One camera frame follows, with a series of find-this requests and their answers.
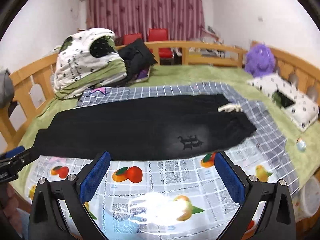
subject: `pink star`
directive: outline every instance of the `pink star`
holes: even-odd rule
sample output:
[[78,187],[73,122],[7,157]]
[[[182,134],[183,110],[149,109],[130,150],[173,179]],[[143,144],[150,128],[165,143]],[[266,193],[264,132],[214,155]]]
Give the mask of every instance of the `pink star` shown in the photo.
[[106,95],[106,88],[105,87],[95,88],[94,90],[92,90],[92,92],[90,94],[93,94],[96,91],[101,92],[102,94]]

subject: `gray bag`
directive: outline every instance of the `gray bag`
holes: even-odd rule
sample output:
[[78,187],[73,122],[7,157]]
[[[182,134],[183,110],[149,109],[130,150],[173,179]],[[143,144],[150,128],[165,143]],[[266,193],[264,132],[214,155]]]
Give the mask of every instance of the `gray bag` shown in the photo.
[[9,70],[0,71],[0,108],[4,108],[14,98],[14,86]]

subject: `purple fabric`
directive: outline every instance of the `purple fabric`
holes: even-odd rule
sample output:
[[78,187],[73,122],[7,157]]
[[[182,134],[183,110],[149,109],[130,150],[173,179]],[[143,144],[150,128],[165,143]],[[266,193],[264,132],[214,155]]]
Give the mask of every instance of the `purple fabric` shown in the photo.
[[141,70],[141,72],[137,75],[135,80],[148,77],[148,72],[149,72],[149,68],[145,68],[145,69]]
[[247,53],[247,63],[244,70],[253,77],[262,77],[273,73],[275,57],[264,44],[258,44]]

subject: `metal screw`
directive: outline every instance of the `metal screw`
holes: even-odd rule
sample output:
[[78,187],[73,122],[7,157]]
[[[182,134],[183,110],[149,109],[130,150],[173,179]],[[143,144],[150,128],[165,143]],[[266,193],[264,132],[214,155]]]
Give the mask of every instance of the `metal screw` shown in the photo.
[[284,186],[284,185],[286,184],[286,182],[285,182],[283,179],[279,180],[279,183],[280,183],[282,186]]
[[255,181],[258,180],[258,178],[256,176],[254,176],[254,175],[250,175],[249,176],[249,180],[251,180],[252,182],[255,182]]
[[39,179],[39,183],[40,183],[40,184],[44,184],[44,182],[45,182],[45,178]]
[[75,178],[76,178],[76,175],[75,175],[75,174],[70,174],[70,175],[68,176],[68,180],[70,180],[70,181],[75,180]]

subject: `wooden bed frame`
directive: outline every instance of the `wooden bed frame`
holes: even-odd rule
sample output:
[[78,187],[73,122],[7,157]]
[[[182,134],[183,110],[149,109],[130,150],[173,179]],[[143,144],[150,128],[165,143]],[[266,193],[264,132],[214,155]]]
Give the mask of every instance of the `wooden bed frame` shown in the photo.
[[[181,48],[182,49],[182,64],[213,64],[215,66],[227,66],[227,67],[239,67],[243,66],[244,55],[247,53],[246,50],[240,47],[230,47],[218,44],[207,44],[197,41],[157,41],[157,42],[146,42],[146,46],[152,49],[155,56],[155,60],[160,62],[159,48]],[[189,53],[189,48],[201,48],[201,49],[213,49],[225,52],[230,52],[237,55],[236,59],[232,58],[218,58],[218,57],[203,57],[200,54]],[[295,73],[299,78],[298,88],[304,93],[307,91],[308,87],[315,86],[320,95],[320,69],[316,66],[308,63],[307,61],[282,51],[270,47],[272,53],[276,58],[276,63],[280,67],[280,75],[288,79],[290,73]],[[26,132],[32,119],[40,114],[45,108],[46,104],[54,98],[54,93],[50,83],[50,76],[55,71],[57,54],[53,54],[37,60],[15,72],[13,72],[10,77],[12,79],[15,96],[14,101],[18,101],[21,106],[25,116],[26,122],[16,131],[12,126],[8,117],[8,107],[0,109],[0,132],[7,142],[7,150],[11,150],[19,144],[22,136]],[[39,84],[43,90],[45,101],[36,108],[32,102],[30,91],[34,84]],[[316,177],[320,181],[320,171],[316,172]],[[30,205],[24,201],[21,196],[20,207],[30,211]],[[298,235],[309,230],[314,226],[316,220],[320,216],[320,209],[317,214],[310,219],[304,219],[297,223]]]

